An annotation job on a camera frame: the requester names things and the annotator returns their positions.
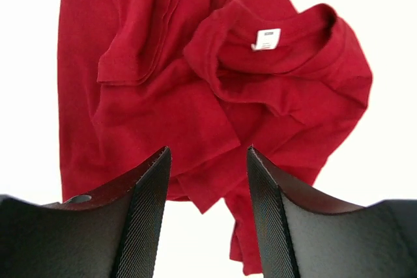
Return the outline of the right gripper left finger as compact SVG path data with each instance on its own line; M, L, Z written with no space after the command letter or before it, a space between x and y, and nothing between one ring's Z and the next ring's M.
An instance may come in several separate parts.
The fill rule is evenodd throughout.
M2 277L152 277L171 168L163 147L66 202L1 196Z

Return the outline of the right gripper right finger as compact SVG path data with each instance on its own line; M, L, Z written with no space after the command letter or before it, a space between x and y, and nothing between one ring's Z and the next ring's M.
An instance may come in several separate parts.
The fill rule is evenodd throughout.
M416 201L346 202L254 147L247 171L265 277L416 276Z

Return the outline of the dark red t-shirt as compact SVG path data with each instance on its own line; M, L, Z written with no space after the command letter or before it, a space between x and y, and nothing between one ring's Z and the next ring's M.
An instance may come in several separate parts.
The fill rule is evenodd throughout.
M57 80L63 198L162 146L167 198L235 218L230 257L261 273L246 176L254 145L314 183L367 109L372 73L326 4L290 0L61 0Z

